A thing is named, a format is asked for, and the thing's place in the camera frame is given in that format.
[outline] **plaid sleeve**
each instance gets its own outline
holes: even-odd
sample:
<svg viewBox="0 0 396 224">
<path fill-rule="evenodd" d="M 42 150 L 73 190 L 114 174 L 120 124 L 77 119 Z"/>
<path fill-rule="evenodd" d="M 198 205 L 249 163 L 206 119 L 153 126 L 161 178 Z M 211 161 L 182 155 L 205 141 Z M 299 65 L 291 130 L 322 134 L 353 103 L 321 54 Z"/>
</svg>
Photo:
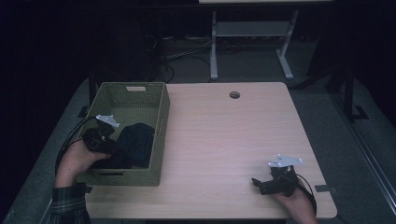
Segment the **plaid sleeve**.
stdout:
<svg viewBox="0 0 396 224">
<path fill-rule="evenodd" d="M 74 187 L 54 189 L 52 192 L 51 223 L 91 223 L 85 205 L 86 188 L 85 184 L 77 184 Z"/>
</svg>

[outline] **background table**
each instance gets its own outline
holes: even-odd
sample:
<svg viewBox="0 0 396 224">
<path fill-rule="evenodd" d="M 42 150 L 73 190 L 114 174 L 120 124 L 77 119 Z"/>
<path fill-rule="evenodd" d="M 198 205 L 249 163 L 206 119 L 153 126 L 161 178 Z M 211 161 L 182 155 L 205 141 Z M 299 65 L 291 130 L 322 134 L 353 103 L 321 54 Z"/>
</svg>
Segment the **background table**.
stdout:
<svg viewBox="0 0 396 224">
<path fill-rule="evenodd" d="M 283 83 L 167 85 L 171 106 L 159 187 L 99 187 L 87 195 L 91 217 L 285 218 L 251 177 L 271 180 L 278 153 L 302 158 L 298 174 L 312 186 L 318 217 L 335 217 L 329 192 Z M 233 99 L 230 92 L 238 91 Z"/>
</svg>

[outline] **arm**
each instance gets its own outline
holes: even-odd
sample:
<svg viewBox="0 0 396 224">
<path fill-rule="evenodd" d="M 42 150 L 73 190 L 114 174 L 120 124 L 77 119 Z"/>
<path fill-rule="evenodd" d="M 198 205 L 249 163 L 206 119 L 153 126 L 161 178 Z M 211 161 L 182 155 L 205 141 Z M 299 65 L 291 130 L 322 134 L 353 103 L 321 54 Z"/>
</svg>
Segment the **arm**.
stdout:
<svg viewBox="0 0 396 224">
<path fill-rule="evenodd" d="M 291 218 L 297 223 L 318 224 L 311 202 L 300 189 L 296 188 L 290 197 L 285 197 L 280 193 L 273 194 L 272 197 L 286 207 Z"/>
<path fill-rule="evenodd" d="M 84 141 L 78 140 L 67 149 L 55 177 L 52 192 L 51 223 L 90 223 L 85 207 L 85 184 L 78 184 L 78 175 L 91 165 L 110 155 L 91 152 Z"/>
</svg>

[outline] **green basket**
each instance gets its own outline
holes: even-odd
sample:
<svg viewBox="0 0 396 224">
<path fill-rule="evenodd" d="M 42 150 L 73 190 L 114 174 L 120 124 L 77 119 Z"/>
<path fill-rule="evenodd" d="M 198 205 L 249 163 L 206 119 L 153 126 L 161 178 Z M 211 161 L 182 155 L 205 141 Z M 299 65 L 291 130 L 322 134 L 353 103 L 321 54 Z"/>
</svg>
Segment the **green basket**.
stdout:
<svg viewBox="0 0 396 224">
<path fill-rule="evenodd" d="M 113 115 L 119 128 L 110 135 L 116 140 L 126 126 L 145 123 L 155 129 L 149 167 L 131 169 L 90 169 L 78 181 L 103 186 L 158 186 L 163 166 L 163 148 L 169 115 L 169 95 L 161 82 L 104 82 L 93 100 L 87 118 Z M 94 127 L 88 121 L 78 134 Z"/>
</svg>

